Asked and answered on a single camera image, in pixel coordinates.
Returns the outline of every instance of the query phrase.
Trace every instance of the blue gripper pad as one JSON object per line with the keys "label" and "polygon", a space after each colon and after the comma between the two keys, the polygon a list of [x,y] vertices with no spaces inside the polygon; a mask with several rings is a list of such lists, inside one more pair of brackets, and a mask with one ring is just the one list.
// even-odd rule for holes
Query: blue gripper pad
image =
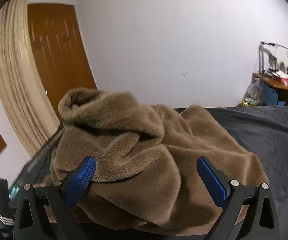
{"label": "blue gripper pad", "polygon": [[196,168],[215,205],[226,209],[228,205],[227,192],[203,157],[198,158]]}
{"label": "blue gripper pad", "polygon": [[65,206],[67,208],[77,206],[82,194],[92,180],[96,170],[96,161],[93,157],[89,157],[83,167],[79,170],[75,178],[64,192]]}

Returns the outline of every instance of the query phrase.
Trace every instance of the tissue box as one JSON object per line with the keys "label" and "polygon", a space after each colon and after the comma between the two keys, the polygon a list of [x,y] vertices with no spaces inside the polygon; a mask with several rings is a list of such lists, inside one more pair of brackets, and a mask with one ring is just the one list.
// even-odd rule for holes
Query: tissue box
{"label": "tissue box", "polygon": [[282,84],[284,84],[284,82],[288,84],[288,77],[280,77],[276,73],[272,73],[272,78]]}

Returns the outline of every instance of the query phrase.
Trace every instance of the brown blanket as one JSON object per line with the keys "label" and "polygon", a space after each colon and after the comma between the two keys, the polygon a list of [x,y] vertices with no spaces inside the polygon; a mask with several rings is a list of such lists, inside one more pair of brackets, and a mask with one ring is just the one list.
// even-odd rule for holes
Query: brown blanket
{"label": "brown blanket", "polygon": [[[97,164],[78,204],[80,222],[168,235],[207,233],[221,208],[196,172],[202,155],[242,184],[268,182],[258,157],[202,107],[178,114],[164,105],[140,105],[129,93],[74,89],[58,109],[65,132],[52,154],[53,179],[63,179],[87,155]],[[239,221],[245,213],[243,208]]]}

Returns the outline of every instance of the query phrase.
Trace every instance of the red box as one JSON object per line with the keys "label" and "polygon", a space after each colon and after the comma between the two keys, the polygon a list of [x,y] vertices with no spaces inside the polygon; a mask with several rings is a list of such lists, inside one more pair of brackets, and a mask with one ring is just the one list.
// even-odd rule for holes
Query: red box
{"label": "red box", "polygon": [[286,82],[288,84],[288,78],[281,78],[279,76],[276,76],[272,73],[272,78],[282,84],[284,84],[284,82]]}

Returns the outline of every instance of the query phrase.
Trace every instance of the dark gray bed sheet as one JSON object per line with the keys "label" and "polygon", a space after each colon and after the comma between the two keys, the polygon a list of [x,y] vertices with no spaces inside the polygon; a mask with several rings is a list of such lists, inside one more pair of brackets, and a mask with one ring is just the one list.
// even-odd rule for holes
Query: dark gray bed sheet
{"label": "dark gray bed sheet", "polygon": [[[288,240],[288,107],[264,106],[252,108],[211,108],[214,118],[248,151],[260,158],[269,178],[277,214],[280,239]],[[101,239],[163,239],[202,240],[204,236],[163,236],[137,230],[112,230],[97,224],[81,224],[88,236],[94,231]],[[233,228],[235,239],[241,223]]]}

